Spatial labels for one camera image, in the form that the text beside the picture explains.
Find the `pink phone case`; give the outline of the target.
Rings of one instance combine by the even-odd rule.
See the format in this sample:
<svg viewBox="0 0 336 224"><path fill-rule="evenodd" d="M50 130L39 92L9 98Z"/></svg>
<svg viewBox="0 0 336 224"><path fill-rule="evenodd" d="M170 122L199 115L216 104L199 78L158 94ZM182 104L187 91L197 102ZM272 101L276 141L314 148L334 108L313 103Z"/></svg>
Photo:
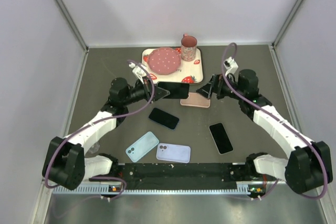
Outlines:
<svg viewBox="0 0 336 224"><path fill-rule="evenodd" d="M211 106L211 101L198 93L189 92L186 99L180 99L180 105L207 109Z"/></svg>

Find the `green-edged black phone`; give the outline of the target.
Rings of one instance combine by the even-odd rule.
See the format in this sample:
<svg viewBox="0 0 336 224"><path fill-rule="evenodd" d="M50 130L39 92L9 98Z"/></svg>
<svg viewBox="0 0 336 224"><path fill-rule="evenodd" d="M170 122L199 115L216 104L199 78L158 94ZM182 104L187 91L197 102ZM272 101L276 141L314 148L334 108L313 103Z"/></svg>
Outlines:
<svg viewBox="0 0 336 224"><path fill-rule="evenodd" d="M187 99L190 89L189 83L183 82L158 82L157 87L167 90L170 94L165 99Z"/></svg>

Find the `blue-edged black phone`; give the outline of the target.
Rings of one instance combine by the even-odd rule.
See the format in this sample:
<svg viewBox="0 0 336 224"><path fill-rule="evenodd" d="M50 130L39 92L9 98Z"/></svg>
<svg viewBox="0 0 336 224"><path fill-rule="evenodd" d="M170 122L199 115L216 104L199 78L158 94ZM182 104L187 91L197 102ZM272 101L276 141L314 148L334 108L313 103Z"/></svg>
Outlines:
<svg viewBox="0 0 336 224"><path fill-rule="evenodd" d="M179 123L179 118L158 108L153 108L149 114L149 119L170 130L174 130Z"/></svg>

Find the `lavender phone case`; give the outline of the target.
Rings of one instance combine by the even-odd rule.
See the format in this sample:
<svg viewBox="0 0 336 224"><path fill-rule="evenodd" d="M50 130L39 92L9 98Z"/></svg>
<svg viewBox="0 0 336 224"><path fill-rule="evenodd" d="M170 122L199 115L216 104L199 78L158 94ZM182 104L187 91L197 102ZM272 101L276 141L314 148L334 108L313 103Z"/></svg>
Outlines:
<svg viewBox="0 0 336 224"><path fill-rule="evenodd" d="M189 163L191 148L185 145L160 143L157 147L156 158L161 161Z"/></svg>

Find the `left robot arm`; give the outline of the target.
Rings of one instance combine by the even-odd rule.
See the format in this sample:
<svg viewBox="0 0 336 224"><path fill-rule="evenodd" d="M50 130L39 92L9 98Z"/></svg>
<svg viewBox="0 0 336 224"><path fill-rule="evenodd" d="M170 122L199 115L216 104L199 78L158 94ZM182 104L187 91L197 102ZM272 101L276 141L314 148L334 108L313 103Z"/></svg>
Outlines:
<svg viewBox="0 0 336 224"><path fill-rule="evenodd" d="M74 190L82 181L96 176L116 179L119 168L115 158L107 154L86 158L86 153L131 115L128 105L141 100L151 103L168 95L168 90L148 78L138 80L135 86L129 85L124 78L114 79L107 102L91 121L68 136L54 137L50 141L42 171L45 186L52 188L49 182L53 182L55 186Z"/></svg>

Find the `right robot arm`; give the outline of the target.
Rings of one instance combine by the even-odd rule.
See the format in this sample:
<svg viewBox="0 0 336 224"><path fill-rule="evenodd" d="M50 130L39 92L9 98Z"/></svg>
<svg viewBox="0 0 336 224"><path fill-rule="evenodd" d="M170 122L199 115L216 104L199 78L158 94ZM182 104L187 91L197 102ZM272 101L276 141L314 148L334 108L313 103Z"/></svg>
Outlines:
<svg viewBox="0 0 336 224"><path fill-rule="evenodd" d="M322 187L321 199L333 181L330 149L323 142L314 142L298 132L277 112L273 104L259 93L258 77L253 70L244 69L238 78L233 74L215 74L198 94L210 99L230 97L238 100L241 111L264 129L282 148L286 158L276 158L261 152L246 158L245 174L252 180L263 174L283 180L297 194Z"/></svg>

